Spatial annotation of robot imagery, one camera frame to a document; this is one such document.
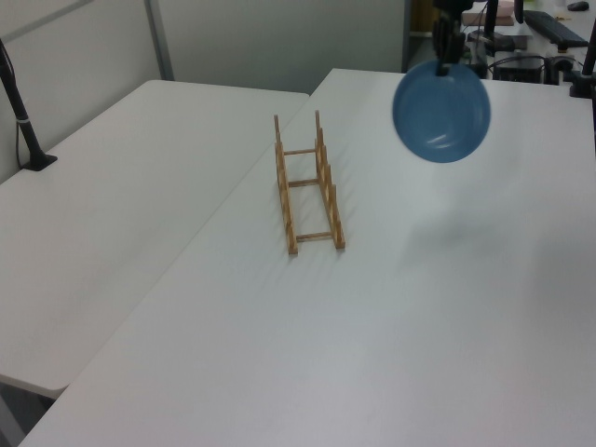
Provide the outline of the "black Franka gripper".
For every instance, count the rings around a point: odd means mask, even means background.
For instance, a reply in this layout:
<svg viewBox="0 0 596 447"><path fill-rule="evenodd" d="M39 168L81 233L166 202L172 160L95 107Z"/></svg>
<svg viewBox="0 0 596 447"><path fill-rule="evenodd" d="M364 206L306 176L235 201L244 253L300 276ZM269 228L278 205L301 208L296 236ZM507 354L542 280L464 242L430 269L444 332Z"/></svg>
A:
<svg viewBox="0 0 596 447"><path fill-rule="evenodd" d="M433 0L432 6L439 11L433 23L432 42L437 54L436 76L446 76L453 63L458 63L465 44L461 32L462 14L471 9L473 0Z"/></svg>

